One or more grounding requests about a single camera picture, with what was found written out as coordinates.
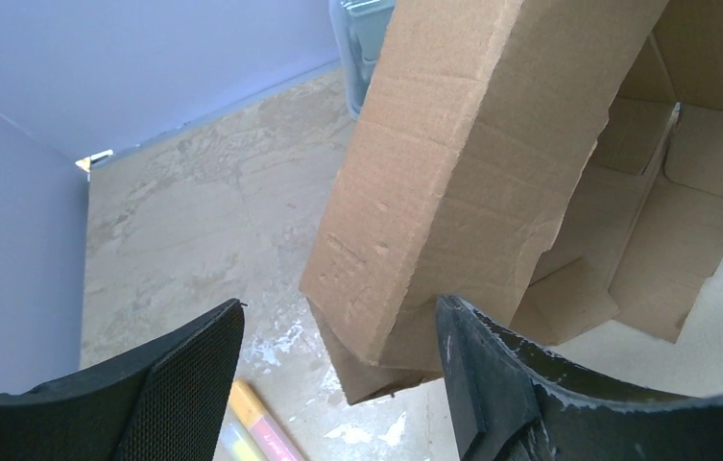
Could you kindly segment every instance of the cardboard corner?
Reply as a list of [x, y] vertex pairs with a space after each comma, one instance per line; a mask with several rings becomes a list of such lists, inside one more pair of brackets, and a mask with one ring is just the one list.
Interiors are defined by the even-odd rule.
[[666, 72], [661, 49], [652, 34], [646, 39], [621, 88], [618, 89], [618, 96], [672, 106], [678, 102], [678, 96]]
[[681, 103], [723, 110], [723, 1], [671, 0], [653, 36]]
[[607, 322], [619, 312], [600, 275], [579, 258], [528, 287], [511, 329], [556, 346]]
[[308, 302], [349, 405], [393, 395], [443, 377], [440, 373], [383, 368], [363, 362], [333, 333], [321, 310], [309, 299]]

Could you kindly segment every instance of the brown cardboard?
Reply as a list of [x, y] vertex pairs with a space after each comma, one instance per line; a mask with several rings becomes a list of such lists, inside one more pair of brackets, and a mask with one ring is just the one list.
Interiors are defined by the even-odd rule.
[[618, 96], [639, 99], [670, 106], [678, 102], [678, 96], [666, 73], [661, 49], [655, 37], [650, 35], [633, 63], [627, 78], [618, 89]]
[[683, 107], [665, 173], [674, 182], [723, 197], [722, 111]]
[[610, 286], [618, 320], [675, 342], [723, 257], [723, 198], [659, 176]]
[[320, 309], [311, 304], [310, 310], [341, 382], [345, 399], [350, 405], [393, 394], [395, 391], [409, 389], [441, 377], [440, 374], [374, 367], [363, 363], [333, 334]]
[[[661, 170], [673, 123], [671, 106], [616, 98], [607, 128], [570, 198], [556, 242], [540, 257], [531, 282], [583, 257], [604, 288], [610, 288], [633, 225]], [[639, 163], [645, 171], [627, 167]]]
[[654, 35], [678, 99], [723, 110], [723, 0], [670, 0]]
[[439, 293], [511, 321], [664, 5], [398, 3], [301, 281], [345, 347], [439, 370]]
[[609, 286], [674, 341], [723, 255], [720, 111], [721, 0], [399, 2], [301, 280], [350, 400], [437, 376], [442, 293], [555, 342]]
[[618, 312], [599, 273], [579, 258], [528, 287], [511, 329], [551, 346], [598, 327]]

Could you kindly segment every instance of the white paint splatter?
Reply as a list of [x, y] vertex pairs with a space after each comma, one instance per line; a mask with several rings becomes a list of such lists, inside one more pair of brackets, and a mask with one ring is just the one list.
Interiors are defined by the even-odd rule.
[[263, 343], [261, 345], [253, 345], [252, 347], [254, 357], [258, 357], [263, 362], [269, 365], [281, 365], [277, 358], [277, 353], [274, 351], [274, 345], [269, 343]]
[[341, 390], [341, 382], [338, 380], [335, 368], [330, 366], [330, 369], [327, 370], [327, 373], [322, 377], [322, 383], [319, 384], [319, 388], [328, 394]]
[[378, 406], [381, 403], [386, 403], [386, 399], [374, 399], [374, 400], [367, 400], [363, 403], [359, 403], [357, 406], [359, 407], [369, 407], [369, 406]]
[[398, 416], [398, 420], [389, 426], [389, 430], [384, 435], [379, 435], [378, 439], [384, 441], [391, 448], [400, 445], [400, 439], [406, 430], [406, 412], [402, 412]]
[[352, 425], [343, 424], [339, 425], [338, 427], [325, 434], [325, 438], [341, 438], [341, 440], [343, 440], [345, 444], [355, 445], [359, 443], [367, 444], [373, 439], [373, 436], [360, 427], [353, 427]]
[[284, 353], [290, 353], [291, 348], [299, 341], [302, 333], [304, 333], [304, 328], [301, 327], [301, 319], [297, 319], [296, 322], [276, 340], [277, 349]]
[[[274, 322], [274, 327], [278, 328], [278, 321]], [[257, 368], [263, 365], [281, 366], [277, 352], [290, 353], [301, 339], [303, 333], [304, 328], [301, 326], [301, 320], [297, 319], [287, 331], [270, 340], [256, 336], [246, 350], [249, 363], [252, 363]]]

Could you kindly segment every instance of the purple wall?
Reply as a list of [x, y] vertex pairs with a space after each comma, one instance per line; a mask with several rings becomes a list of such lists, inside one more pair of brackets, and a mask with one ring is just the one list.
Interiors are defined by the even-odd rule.
[[0, 392], [78, 370], [88, 182], [0, 117]]
[[0, 113], [73, 159], [338, 59], [327, 0], [0, 2]]

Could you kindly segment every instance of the white plastic container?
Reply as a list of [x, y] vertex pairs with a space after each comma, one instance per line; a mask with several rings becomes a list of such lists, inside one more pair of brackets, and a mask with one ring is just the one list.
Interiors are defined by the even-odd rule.
[[344, 67], [347, 107], [357, 118], [373, 78], [395, 0], [330, 0], [330, 18]]

